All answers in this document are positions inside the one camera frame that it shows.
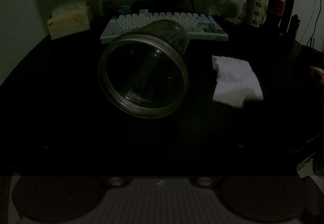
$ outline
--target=red bottle label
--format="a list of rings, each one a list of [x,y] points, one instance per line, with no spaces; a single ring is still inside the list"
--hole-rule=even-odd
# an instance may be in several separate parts
[[[268,10],[282,16],[282,12],[284,11],[285,2],[281,0],[269,0]]]

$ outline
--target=mechanical keyboard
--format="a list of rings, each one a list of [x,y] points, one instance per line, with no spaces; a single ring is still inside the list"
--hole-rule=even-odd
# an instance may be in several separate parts
[[[111,19],[103,31],[100,41],[108,44],[122,33],[135,31],[154,21],[169,19],[178,22],[188,33],[190,39],[227,41],[228,35],[215,22],[212,16],[197,13],[148,13],[140,10],[139,14],[120,15],[118,19]]]

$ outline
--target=patterned cup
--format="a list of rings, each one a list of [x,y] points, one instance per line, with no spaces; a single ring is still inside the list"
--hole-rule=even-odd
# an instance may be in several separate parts
[[[267,0],[247,0],[244,22],[259,27],[267,11],[266,1]]]

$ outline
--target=black desk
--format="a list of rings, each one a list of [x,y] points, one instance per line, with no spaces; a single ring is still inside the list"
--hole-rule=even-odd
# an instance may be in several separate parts
[[[102,30],[47,36],[5,80],[3,131],[10,143],[1,161],[26,173],[287,174],[288,151],[319,133],[297,42],[269,47],[244,33],[228,42],[192,40],[184,103],[168,117],[143,120],[117,109],[99,87]],[[264,103],[239,110],[213,102],[212,54],[248,60]]]

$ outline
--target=glass jar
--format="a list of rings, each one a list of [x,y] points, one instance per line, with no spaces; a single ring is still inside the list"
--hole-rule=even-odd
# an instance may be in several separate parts
[[[99,60],[102,90],[131,115],[156,119],[171,114],[188,90],[183,60],[188,44],[187,32],[172,20],[158,20],[120,35]]]

